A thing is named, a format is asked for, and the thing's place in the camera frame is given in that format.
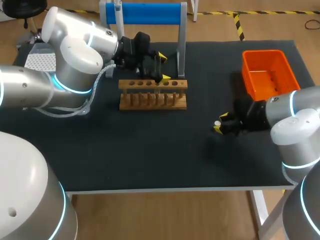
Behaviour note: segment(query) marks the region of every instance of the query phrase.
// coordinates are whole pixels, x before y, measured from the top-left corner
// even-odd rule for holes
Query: orange plastic bin
[[[244,51],[242,58],[245,88],[253,100],[268,100],[273,96],[300,89],[282,51]]]

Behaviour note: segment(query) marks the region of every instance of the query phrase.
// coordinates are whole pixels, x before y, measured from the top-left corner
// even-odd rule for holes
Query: cable on floor
[[[315,27],[315,28],[313,28],[313,27],[308,27],[307,24],[310,23],[310,22],[316,22],[316,23],[318,23],[318,24],[319,24],[319,27]],[[317,30],[317,29],[320,29],[320,21],[315,20],[315,19],[308,20],[308,21],[305,22],[304,27],[305,27],[305,29],[308,29],[308,30]]]

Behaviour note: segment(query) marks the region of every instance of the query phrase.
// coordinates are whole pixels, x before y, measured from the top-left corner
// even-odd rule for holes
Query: wooden test tube rack
[[[119,89],[123,91],[120,110],[187,109],[185,94],[185,90],[188,89],[187,80],[169,80],[164,83],[156,83],[154,80],[119,80]],[[143,90],[147,93],[129,93],[130,90],[135,92]]]

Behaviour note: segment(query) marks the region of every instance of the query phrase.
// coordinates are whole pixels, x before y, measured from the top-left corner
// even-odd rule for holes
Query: cable
[[[305,24],[304,24],[305,29],[308,29],[308,30],[318,30],[318,29],[320,29],[320,26],[319,27],[315,27],[315,28],[308,27],[307,24],[310,23],[310,22],[316,22],[316,23],[318,23],[320,25],[320,21],[315,20],[315,19],[311,19],[311,20],[308,20],[308,21],[305,22]]]
[[[92,104],[92,102],[94,101],[95,95],[96,95],[96,90],[97,90],[97,86],[99,83],[99,80],[102,76],[102,74],[104,74],[108,69],[113,69],[115,68],[116,65],[115,64],[110,64],[106,67],[104,67],[98,74],[98,76],[96,77],[96,80],[94,81],[93,87],[92,87],[92,94],[90,96],[89,101],[86,100],[84,102],[84,104],[80,107],[77,108],[67,108],[67,107],[52,107],[52,109],[57,109],[57,110],[61,110],[61,111],[73,111],[72,113],[68,113],[68,114],[55,114],[52,112],[48,112],[46,110],[43,110],[41,108],[35,107],[34,109],[37,110],[38,112],[47,115],[49,117],[52,118],[70,118],[76,115],[79,115],[80,113],[85,112],[87,109],[90,109],[90,105]]]

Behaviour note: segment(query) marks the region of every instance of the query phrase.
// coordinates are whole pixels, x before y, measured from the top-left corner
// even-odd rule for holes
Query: wooden peg
[[[147,105],[150,105],[150,101],[151,101],[151,94],[150,92],[147,93]]]
[[[141,104],[142,104],[142,93],[139,92],[139,105],[141,105]]]
[[[127,100],[127,89],[123,89],[123,98]]]
[[[179,93],[179,98],[182,99],[183,96],[184,96],[184,90],[181,89],[181,90],[180,90],[180,93]]]
[[[159,102],[159,93],[155,94],[155,105],[158,106],[158,102]]]
[[[174,106],[175,103],[176,103],[176,93],[174,92],[174,93],[172,94],[172,105]]]
[[[163,95],[163,97],[164,97],[164,105],[167,106],[168,94],[165,93],[165,94]]]
[[[130,105],[133,106],[134,105],[134,94],[130,93]]]

